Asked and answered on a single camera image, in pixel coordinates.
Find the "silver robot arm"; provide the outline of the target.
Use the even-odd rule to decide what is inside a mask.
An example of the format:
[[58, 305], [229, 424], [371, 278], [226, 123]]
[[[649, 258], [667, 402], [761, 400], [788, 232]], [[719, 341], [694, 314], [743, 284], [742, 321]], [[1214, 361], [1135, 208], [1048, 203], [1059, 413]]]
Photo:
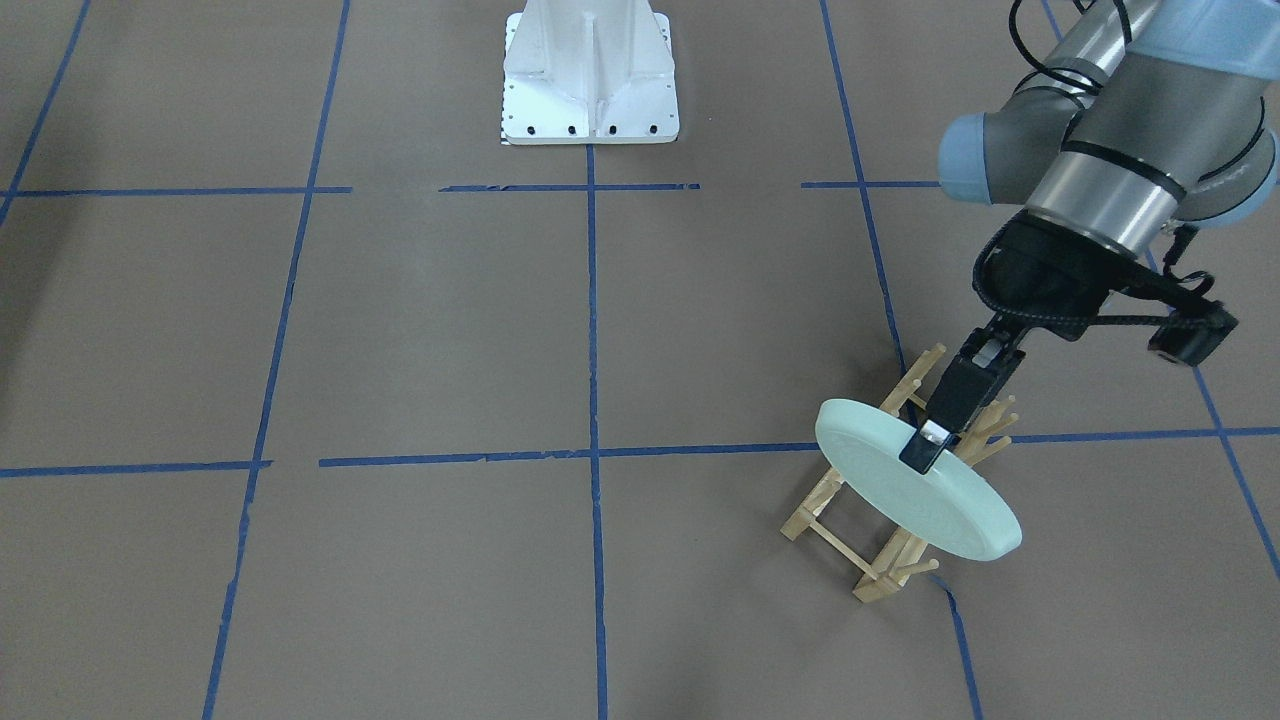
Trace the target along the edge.
[[1097, 1], [996, 113], [940, 145], [943, 191], [1018, 213], [983, 247], [972, 286], [993, 313], [972, 332], [900, 460], [924, 474], [977, 423], [1043, 328], [1151, 325], [1148, 347], [1197, 366], [1236, 327], [1210, 274], [1172, 266], [1198, 229], [1270, 195], [1277, 140], [1275, 1]]

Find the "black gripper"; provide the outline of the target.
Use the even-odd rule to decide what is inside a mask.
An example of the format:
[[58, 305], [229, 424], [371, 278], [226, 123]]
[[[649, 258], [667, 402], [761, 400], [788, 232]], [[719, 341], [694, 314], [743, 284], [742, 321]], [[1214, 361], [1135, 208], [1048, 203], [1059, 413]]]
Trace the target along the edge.
[[1083, 333], [1097, 325], [1139, 325], [1139, 315], [1100, 315], [1133, 260], [1061, 225], [1020, 211], [975, 260], [975, 292], [993, 313], [974, 329], [925, 404], [925, 423], [899, 461], [927, 474], [956, 437], [970, 430], [1025, 352], [1027, 332]]

